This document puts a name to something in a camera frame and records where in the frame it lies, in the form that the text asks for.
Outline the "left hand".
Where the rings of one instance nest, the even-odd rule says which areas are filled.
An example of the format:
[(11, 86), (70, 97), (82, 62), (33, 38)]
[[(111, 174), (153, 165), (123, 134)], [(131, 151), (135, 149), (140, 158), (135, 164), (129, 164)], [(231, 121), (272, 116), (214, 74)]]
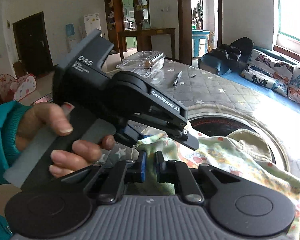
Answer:
[[(60, 106), (54, 103), (39, 103), (27, 110), (19, 122), (15, 136), (17, 149), (23, 151), (45, 125), (49, 125), (60, 136), (67, 136), (74, 130)], [(53, 164), (49, 166), (49, 172), (56, 178), (66, 176), (97, 162), (102, 156), (101, 150), (112, 150), (114, 145), (112, 135), (105, 136), (100, 144), (76, 140), (72, 144), (71, 152), (64, 150), (51, 152)]]

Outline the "teal sleeved forearm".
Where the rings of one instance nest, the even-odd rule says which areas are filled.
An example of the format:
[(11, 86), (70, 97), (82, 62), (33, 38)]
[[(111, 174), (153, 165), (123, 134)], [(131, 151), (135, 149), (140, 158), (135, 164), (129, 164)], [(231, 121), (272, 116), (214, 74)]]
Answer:
[(20, 155), (15, 137), (21, 119), (30, 108), (17, 101), (0, 105), (0, 185), (7, 184), (3, 174)]

